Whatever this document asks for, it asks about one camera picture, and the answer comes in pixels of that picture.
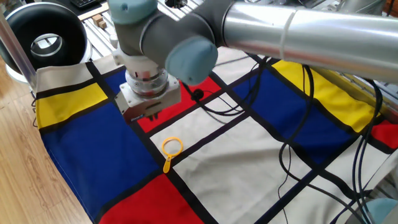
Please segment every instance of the silver arm segment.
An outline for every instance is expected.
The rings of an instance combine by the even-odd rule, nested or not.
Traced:
[[[235,3],[226,15],[228,47],[398,82],[398,20]]]

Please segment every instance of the tablecloth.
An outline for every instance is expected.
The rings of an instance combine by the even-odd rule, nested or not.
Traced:
[[[214,72],[191,90],[213,110],[228,110],[256,81],[255,61],[243,52],[219,49]],[[182,88],[182,101],[150,121],[127,125],[114,97],[125,82],[112,58],[38,71],[37,122],[44,145],[93,223],[330,223],[343,206],[303,182],[288,178],[278,153],[306,109],[301,65],[274,61],[261,73],[256,101],[238,116],[201,109]],[[351,200],[302,159],[325,168],[352,187],[354,153],[374,108],[355,100],[317,72],[310,116],[292,147],[291,172]],[[381,115],[366,148],[366,183],[398,147],[398,127]],[[181,155],[162,172],[164,139],[182,140]],[[285,151],[284,162],[288,164]]]

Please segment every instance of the red patch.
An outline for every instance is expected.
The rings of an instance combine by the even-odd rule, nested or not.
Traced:
[[[99,224],[203,223],[165,174],[120,201]]]
[[[398,124],[391,124],[387,120],[384,120],[373,127],[372,136],[391,149],[398,148]]]
[[[202,89],[203,91],[211,91],[215,93],[216,91],[220,90],[221,88],[211,79],[207,78],[203,83],[197,86],[190,86],[191,91],[196,90],[197,88]],[[210,96],[211,93],[205,92],[205,96],[202,98],[205,99],[206,97]],[[168,107],[162,110],[159,113],[159,118],[157,120],[150,121],[149,118],[143,118],[138,121],[141,128],[145,131],[145,133],[149,132],[150,130],[154,129],[158,125],[172,119],[174,116],[184,112],[191,106],[195,105],[195,102],[191,100],[191,96],[189,93],[184,89],[181,85],[181,102]]]

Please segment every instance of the white square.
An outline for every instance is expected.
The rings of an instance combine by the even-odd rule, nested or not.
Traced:
[[[217,222],[254,223],[278,201],[286,177],[278,161],[281,145],[247,118],[174,169]],[[302,177],[310,169],[292,153],[292,170]],[[294,184],[289,180],[285,186]]]
[[[235,102],[232,98],[230,98],[226,93],[221,95],[220,98],[225,100],[232,107],[237,105],[237,102]],[[207,103],[206,106],[215,111],[226,111],[230,109],[230,107],[219,98],[216,98],[211,102]],[[211,115],[224,123],[228,123],[236,117],[236,116],[220,116],[215,114]],[[188,115],[184,116],[183,118],[179,119],[171,126],[159,131],[158,133],[153,135],[150,138],[150,140],[152,140],[152,142],[156,145],[158,150],[162,152],[163,141],[169,137],[177,137],[181,139],[181,141],[183,142],[184,145],[183,151],[184,151],[189,147],[193,146],[194,144],[196,144],[199,140],[207,137],[209,134],[213,133],[223,125],[224,124],[221,124],[217,122],[215,119],[213,119],[202,108],[198,108],[195,111],[192,111]],[[165,147],[166,151],[169,153],[177,152],[180,148],[178,144],[175,143],[176,142],[171,142],[170,144],[168,144],[167,147]]]

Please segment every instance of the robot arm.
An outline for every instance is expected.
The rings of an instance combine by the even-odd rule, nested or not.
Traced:
[[[120,46],[115,61],[125,64],[126,86],[139,96],[136,87],[159,78],[164,74],[161,68],[186,84],[201,83],[214,67],[221,46],[398,82],[396,19],[231,0],[205,1],[180,21],[158,11],[157,0],[109,0],[109,8]],[[168,93],[166,80],[158,93]],[[174,87],[178,92],[179,85]],[[122,114],[130,109],[138,111],[135,115],[150,116],[179,101],[175,95],[164,98],[150,88],[147,93],[142,102],[149,105],[150,113],[125,104]],[[153,97],[161,102],[152,101]]]

